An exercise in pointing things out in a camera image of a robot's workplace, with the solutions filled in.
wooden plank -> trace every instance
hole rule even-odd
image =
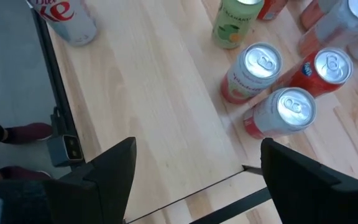
[[[258,41],[282,53],[283,72],[294,66],[304,33],[298,16],[310,0],[289,1],[274,21],[257,21],[234,50],[210,38],[219,2],[88,1],[99,27],[94,42],[73,48],[51,32],[87,160],[137,137],[128,221],[236,173],[241,162],[260,165],[260,141],[246,134],[242,115],[269,91],[234,106],[219,83],[236,55]],[[358,62],[349,82],[317,104],[310,128],[276,141],[358,178]],[[262,187],[260,177],[238,175],[134,223],[189,223]],[[226,223],[280,220],[269,201]]]

shoe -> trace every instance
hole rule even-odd
[[[6,144],[26,144],[34,141],[42,141],[50,138],[53,134],[52,126],[45,123],[31,123],[26,126],[6,128],[7,139],[2,141]]]
[[[0,169],[4,179],[9,180],[49,180],[51,176],[45,171],[32,171],[19,166],[9,166]]]

green can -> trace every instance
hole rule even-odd
[[[224,49],[240,46],[263,6],[264,0],[221,0],[212,31],[215,44]]]

wooden floor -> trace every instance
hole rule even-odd
[[[274,21],[256,22],[241,47],[231,51],[225,51],[215,47],[210,39],[212,23],[218,11],[219,1],[220,0],[108,1],[110,2],[109,4],[114,5],[115,9],[111,14],[120,13],[122,20],[112,19],[110,21],[102,21],[101,29],[120,27],[120,24],[125,24],[127,20],[133,22],[132,25],[134,25],[134,27],[121,26],[120,29],[122,29],[122,32],[120,32],[119,29],[106,31],[109,33],[109,37],[112,38],[109,41],[112,42],[114,53],[111,49],[106,48],[105,45],[95,45],[95,42],[92,43],[93,45],[91,44],[84,48],[72,50],[52,34],[55,51],[57,52],[59,66],[62,71],[63,81],[65,82],[81,143],[84,148],[95,149],[95,151],[85,151],[87,158],[96,156],[101,151],[106,150],[107,147],[127,137],[128,125],[132,125],[128,126],[131,130],[145,128],[146,130],[140,132],[140,139],[143,140],[144,137],[147,136],[147,141],[149,141],[150,138],[154,138],[154,143],[160,143],[158,141],[159,136],[151,135],[152,131],[155,130],[150,128],[162,129],[163,132],[157,131],[156,133],[162,133],[166,140],[174,141],[174,143],[168,142],[168,140],[167,142],[163,142],[168,146],[168,151],[175,151],[169,149],[171,146],[174,149],[176,149],[177,146],[186,146],[186,142],[179,140],[176,142],[175,135],[178,133],[164,133],[164,131],[170,131],[166,126],[172,125],[169,123],[169,116],[166,117],[165,123],[161,123],[156,119],[153,120],[155,123],[152,121],[151,123],[147,123],[147,121],[144,120],[147,119],[147,116],[153,115],[153,113],[147,110],[147,108],[142,107],[147,107],[147,105],[142,105],[142,102],[139,101],[142,99],[140,96],[141,94],[146,95],[145,97],[147,97],[147,94],[157,94],[158,87],[153,86],[153,83],[141,83],[141,81],[147,81],[143,80],[142,76],[137,77],[137,79],[125,77],[125,73],[133,73],[135,71],[131,70],[133,68],[129,60],[136,58],[138,60],[136,61],[138,63],[137,65],[143,65],[145,67],[145,76],[154,75],[155,78],[159,78],[155,80],[156,82],[159,82],[159,80],[166,81],[163,76],[164,72],[166,76],[176,75],[182,77],[182,79],[188,80],[188,82],[178,83],[177,86],[171,83],[169,87],[177,92],[180,92],[177,88],[186,88],[186,91],[201,96],[201,101],[197,101],[199,98],[194,98],[193,100],[195,101],[189,101],[189,96],[187,96],[186,101],[181,101],[182,98],[176,98],[177,103],[181,103],[183,104],[182,106],[185,107],[187,106],[189,111],[177,111],[182,109],[179,106],[167,110],[168,112],[172,110],[178,116],[179,113],[184,113],[182,117],[183,120],[175,120],[175,125],[182,128],[184,127],[185,130],[182,129],[182,131],[190,131],[190,134],[195,134],[197,138],[202,137],[203,141],[201,142],[191,142],[193,143],[192,147],[198,150],[197,146],[199,146],[202,150],[196,151],[197,153],[187,151],[192,154],[192,156],[198,155],[198,157],[180,158],[176,157],[176,155],[165,155],[165,152],[161,150],[163,144],[154,144],[154,146],[158,146],[160,150],[160,154],[155,154],[157,153],[157,151],[153,151],[155,147],[150,145],[150,150],[154,154],[152,156],[138,157],[138,159],[141,160],[138,161],[140,166],[137,166],[137,176],[135,177],[134,183],[134,191],[138,192],[138,195],[136,195],[135,201],[132,200],[130,202],[128,209],[131,210],[132,213],[130,214],[129,221],[133,221],[139,215],[144,215],[146,211],[152,210],[147,208],[147,205],[150,203],[154,206],[161,207],[163,202],[175,201],[175,199],[180,198],[180,196],[188,193],[191,189],[200,188],[212,180],[235,173],[238,164],[233,161],[243,162],[253,166],[260,165],[260,141],[252,139],[245,133],[242,127],[242,114],[246,109],[264,98],[268,92],[254,98],[247,105],[234,106],[226,103],[219,95],[219,82],[230,64],[233,63],[236,55],[248,45],[259,41],[269,42],[281,51],[284,58],[283,71],[288,70],[297,63],[301,58],[297,54],[296,44],[303,33],[298,25],[298,16],[309,3],[309,0],[290,0],[288,6]],[[108,6],[106,5],[106,9],[102,6],[95,6],[97,2],[105,2],[107,4],[107,1],[103,0],[88,1],[91,11],[94,11],[96,15],[106,15],[109,10]],[[144,24],[149,26],[146,27],[147,29],[152,27],[152,30],[146,30],[143,26]],[[153,40],[158,39],[160,42],[142,42],[145,41],[143,35],[152,35]],[[181,60],[183,60],[183,63],[180,64],[172,60],[173,55],[167,54],[163,57],[170,57],[170,60],[166,61],[168,65],[164,68],[169,69],[163,71],[153,70],[154,73],[151,73],[152,70],[149,65],[152,66],[153,63],[164,62],[164,58],[137,57],[135,54],[137,51],[140,54],[144,54],[144,50],[146,49],[143,48],[142,44],[158,44],[158,47],[164,49],[165,53],[178,54]],[[132,53],[131,57],[125,56],[126,54],[124,54],[124,52],[127,53],[126,51]],[[100,58],[98,57],[100,54],[103,54],[103,56],[108,55],[109,58],[113,59],[106,60],[106,57]],[[100,71],[97,69],[98,66],[105,67],[106,64],[109,65],[109,63],[111,64],[111,66],[108,67],[109,70]],[[122,66],[123,63],[127,65],[125,69],[118,69],[124,67]],[[106,76],[102,74],[102,78],[98,80],[98,75],[100,75],[98,72],[104,72]],[[124,73],[122,76],[124,81],[115,80],[109,76],[110,73],[117,72]],[[108,86],[105,85],[105,82],[117,83],[117,85]],[[128,92],[131,90],[128,86],[126,86],[126,91],[122,91],[124,86],[122,86],[121,83],[135,84],[136,88],[134,90],[132,89],[134,91],[133,93]],[[98,97],[94,97],[91,94],[92,92],[99,94]],[[129,98],[125,99],[118,96],[118,98],[112,98],[113,93],[122,93]],[[207,94],[210,100],[203,101],[205,97],[204,94]],[[171,100],[175,99],[174,95],[168,95],[167,97]],[[128,106],[126,100],[132,103],[130,105],[127,103],[130,109],[127,111],[120,110],[122,105]],[[161,103],[154,101],[148,102],[151,104],[155,103],[155,105]],[[276,141],[316,159],[333,169],[358,178],[358,64],[355,66],[353,77],[346,85],[333,94],[328,94],[317,99],[317,105],[317,118],[311,127],[302,133],[276,139]],[[115,116],[118,117],[118,115],[121,115],[125,120],[121,122],[113,119],[104,119],[110,118],[109,113],[119,113]],[[204,116],[197,119],[185,119],[188,114],[197,114],[200,116],[203,113],[205,113]],[[163,111],[159,111],[158,115],[165,116]],[[224,136],[220,135],[221,129],[224,132]],[[187,140],[191,139],[191,136],[183,135],[183,133],[179,134],[179,136]],[[219,154],[219,152],[221,152],[219,149],[222,146],[225,147],[224,150],[227,152],[227,155],[222,161],[219,161],[217,158],[219,155],[222,155]],[[139,146],[138,152],[144,152],[142,148],[143,147]],[[205,156],[211,155],[214,155],[212,162],[209,161],[209,158],[205,158]],[[165,156],[169,157],[169,161],[172,163],[164,164],[163,161],[159,160],[159,158],[166,159]],[[153,158],[153,160],[144,164],[143,158]],[[202,168],[205,170],[198,170],[196,163],[191,163],[189,167],[182,164],[177,168],[174,163],[175,159],[181,160],[181,162],[192,159],[197,161],[199,159],[204,164]],[[219,167],[214,167],[214,162],[216,162]],[[165,165],[167,165],[167,167],[173,166],[174,168],[163,169]],[[158,179],[150,179],[149,177],[153,177],[153,174],[150,174],[150,172],[157,172],[161,174],[161,176],[159,176]],[[208,174],[210,176],[208,176],[206,181],[201,181],[199,184],[196,178],[201,178],[200,174]],[[142,189],[142,181],[146,182],[148,188]],[[164,184],[170,182],[171,185],[166,184],[162,189],[152,189],[153,182],[162,182]],[[189,223],[262,187],[265,187],[265,184],[261,177],[252,174],[240,174],[210,189],[192,195],[151,215],[136,220],[134,223]],[[226,223],[280,223],[280,219],[272,201],[269,201]]]

logo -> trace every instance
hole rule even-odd
[[[303,67],[302,67],[302,73],[304,75],[306,75],[307,77],[311,76],[311,74],[313,73],[313,71],[311,70],[310,67],[310,62],[306,62]]]
[[[35,0],[35,4],[42,5],[40,8],[40,15],[46,20],[63,22],[70,20],[74,16],[74,12],[71,14],[69,13],[70,15],[65,15],[70,10],[69,2],[60,2],[52,5],[54,3],[56,3],[56,0]]]

